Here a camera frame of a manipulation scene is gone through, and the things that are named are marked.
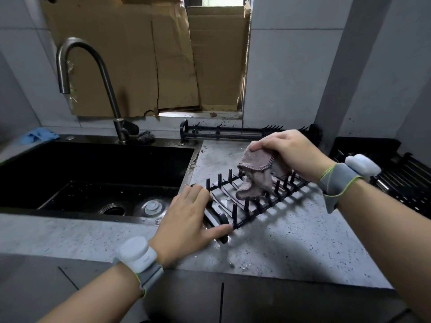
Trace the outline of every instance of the faucet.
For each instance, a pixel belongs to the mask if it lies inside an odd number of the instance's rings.
[[[100,74],[105,85],[106,92],[108,93],[109,102],[111,104],[112,112],[114,113],[114,126],[117,132],[118,141],[125,143],[130,139],[129,135],[137,135],[139,133],[139,127],[130,121],[121,118],[120,109],[118,108],[117,100],[115,97],[114,89],[112,88],[111,80],[106,69],[105,62],[92,46],[90,46],[83,39],[76,37],[69,37],[57,50],[57,76],[58,85],[60,87],[60,93],[70,94],[69,75],[67,68],[67,58],[69,52],[74,47],[80,47],[88,51],[91,56],[96,60],[99,66]]]

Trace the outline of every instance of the cardboard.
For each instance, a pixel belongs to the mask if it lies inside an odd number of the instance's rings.
[[[179,4],[166,6],[95,5],[94,0],[56,4],[42,2],[54,42],[79,37],[104,59],[123,117],[158,114],[159,108],[197,109],[199,98],[187,17]],[[112,117],[112,110],[96,62],[74,48],[73,114]]]
[[[203,110],[237,109],[246,69],[250,13],[249,5],[188,8]]]
[[[159,110],[200,108],[187,13],[180,4],[153,5]]]

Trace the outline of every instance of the blue cloth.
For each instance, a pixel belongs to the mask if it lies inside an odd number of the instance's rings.
[[[38,140],[46,142],[48,140],[56,140],[57,138],[59,138],[59,136],[56,133],[40,127],[29,131],[23,137],[21,137],[19,141],[21,144],[26,145],[34,143]]]

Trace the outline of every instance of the speckled gray countertop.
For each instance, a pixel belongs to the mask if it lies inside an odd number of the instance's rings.
[[[192,183],[227,176],[247,144],[204,141]],[[0,161],[24,149],[6,147]],[[0,214],[0,252],[111,262],[118,242],[137,235],[149,239],[155,231],[129,223]],[[177,268],[392,288],[341,214],[326,213],[314,184],[236,230],[227,244],[214,241]]]

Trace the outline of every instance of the black sink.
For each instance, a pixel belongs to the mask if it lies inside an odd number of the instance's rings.
[[[158,199],[166,207],[188,182],[200,145],[177,140],[120,145],[112,137],[68,141],[62,136],[0,165],[0,212],[20,208],[57,217],[141,217],[147,201]]]

